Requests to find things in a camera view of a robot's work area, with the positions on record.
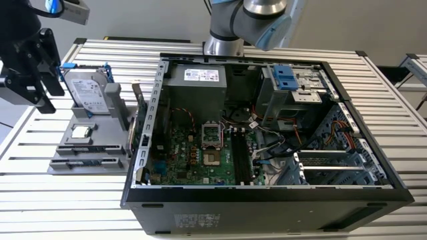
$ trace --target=open computer tower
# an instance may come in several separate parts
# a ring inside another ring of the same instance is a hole
[[[327,62],[161,54],[144,114],[148,235],[347,232],[413,201]]]

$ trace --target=hard disk drive label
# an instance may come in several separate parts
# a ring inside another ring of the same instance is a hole
[[[184,74],[184,81],[219,82],[220,73],[217,70],[187,69]]]
[[[216,228],[220,214],[175,214],[177,228]]]
[[[93,114],[108,113],[99,83],[91,79],[73,79],[72,85],[84,109]]]

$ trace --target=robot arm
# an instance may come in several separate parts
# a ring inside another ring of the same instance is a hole
[[[209,38],[205,55],[244,54],[244,41],[269,51],[277,47],[291,26],[287,0],[212,0]]]
[[[89,16],[89,8],[81,0],[65,1],[47,0],[49,12],[33,8],[29,0],[1,0],[0,3],[0,58],[4,64],[0,97],[12,104],[36,106],[44,114],[56,111],[45,89],[52,96],[65,93],[59,82],[61,61],[53,32],[48,28],[40,29],[37,15],[83,25]],[[284,14],[287,0],[212,0],[211,3],[204,54],[241,57],[244,41],[264,51],[279,45],[291,25],[291,17]],[[71,9],[84,14],[76,15]]]
[[[59,82],[61,64],[53,32],[43,28],[37,15],[57,18],[64,12],[43,12],[29,0],[1,0],[0,4],[0,97],[16,105],[36,106],[43,114],[56,109],[47,96],[63,96]]]

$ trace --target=aluminum extrusion table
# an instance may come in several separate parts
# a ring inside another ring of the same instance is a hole
[[[64,62],[112,66],[121,98],[136,105],[131,82],[139,81],[149,99],[159,53],[201,54],[192,43],[87,40],[72,45]],[[327,61],[364,122],[381,146],[415,202],[351,233],[305,235],[347,240],[427,239],[427,123],[409,106],[369,58],[355,51],[245,47],[247,57]],[[72,100],[52,97],[55,114],[29,107],[0,146],[1,239],[149,238],[131,211],[120,209],[125,176],[51,176],[55,155],[72,117]],[[207,238],[292,238],[297,235],[208,235]]]

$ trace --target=ram slot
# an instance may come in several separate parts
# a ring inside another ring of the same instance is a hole
[[[231,133],[231,151],[233,161],[235,184],[249,185],[252,181],[249,154],[247,148],[245,133],[235,131]]]

